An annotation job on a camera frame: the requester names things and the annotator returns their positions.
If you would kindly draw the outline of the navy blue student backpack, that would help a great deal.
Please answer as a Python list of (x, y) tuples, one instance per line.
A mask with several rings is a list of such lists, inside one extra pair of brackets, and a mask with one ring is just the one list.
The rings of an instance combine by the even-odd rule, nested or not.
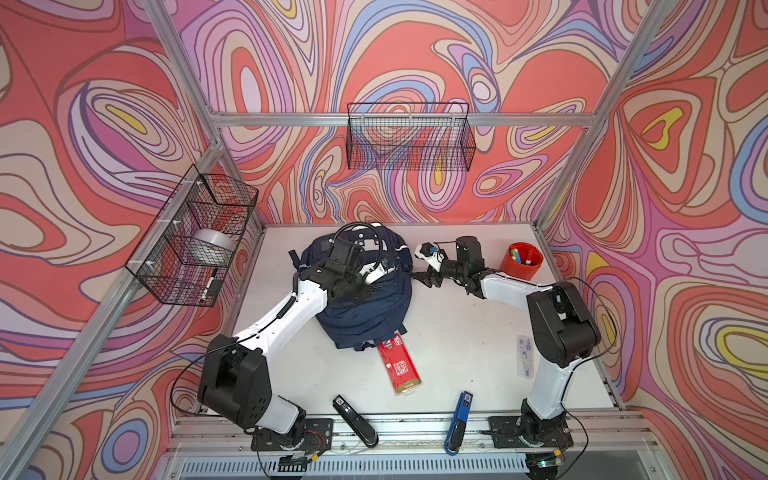
[[(413, 260), (402, 236), (379, 222), (353, 222), (318, 238), (343, 239), (361, 245), (365, 250), (364, 264), (374, 264), (381, 257), (381, 261), (397, 266), (395, 272), (376, 282), (380, 290), (372, 297), (367, 300), (330, 300), (316, 315), (335, 346), (363, 351), (396, 334), (405, 334), (404, 321), (412, 298), (410, 273), (413, 272)], [(301, 254), (294, 250), (289, 252), (298, 272)]]

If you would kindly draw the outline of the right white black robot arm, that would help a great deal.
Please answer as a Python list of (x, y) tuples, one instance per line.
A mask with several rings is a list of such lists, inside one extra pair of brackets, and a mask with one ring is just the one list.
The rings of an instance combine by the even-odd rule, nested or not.
[(516, 434), (523, 443), (537, 445), (566, 425), (564, 400), (570, 380), (581, 364), (592, 359), (601, 342), (599, 328), (572, 283), (541, 285), (515, 279), (485, 265), (476, 237), (462, 236), (454, 244), (454, 259), (436, 242), (419, 244), (415, 257), (427, 263), (427, 270), (411, 277), (429, 288), (449, 279), (469, 295), (528, 312), (541, 360), (532, 390), (522, 402)]

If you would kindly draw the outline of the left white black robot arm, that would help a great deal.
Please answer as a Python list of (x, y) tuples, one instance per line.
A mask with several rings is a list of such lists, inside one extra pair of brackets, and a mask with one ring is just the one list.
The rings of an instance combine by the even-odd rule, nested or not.
[(269, 362), (332, 302), (358, 294), (387, 274), (384, 250), (362, 261), (363, 246), (336, 239), (328, 256), (293, 274), (290, 292), (262, 318), (233, 337), (219, 335), (203, 358), (197, 400), (244, 430), (304, 433), (305, 411), (273, 391)]

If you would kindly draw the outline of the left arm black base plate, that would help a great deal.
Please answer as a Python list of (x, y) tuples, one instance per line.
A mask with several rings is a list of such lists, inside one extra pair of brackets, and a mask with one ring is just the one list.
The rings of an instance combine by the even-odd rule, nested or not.
[(332, 447), (334, 420), (330, 417), (312, 417), (301, 420), (287, 433), (259, 427), (253, 434), (251, 450), (254, 452), (322, 453)]

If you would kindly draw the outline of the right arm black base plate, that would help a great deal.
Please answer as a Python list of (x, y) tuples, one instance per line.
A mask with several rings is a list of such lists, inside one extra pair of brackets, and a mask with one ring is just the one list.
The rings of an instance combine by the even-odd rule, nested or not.
[(491, 416), (488, 433), (499, 449), (566, 450), (574, 445), (564, 415), (548, 420), (532, 416)]

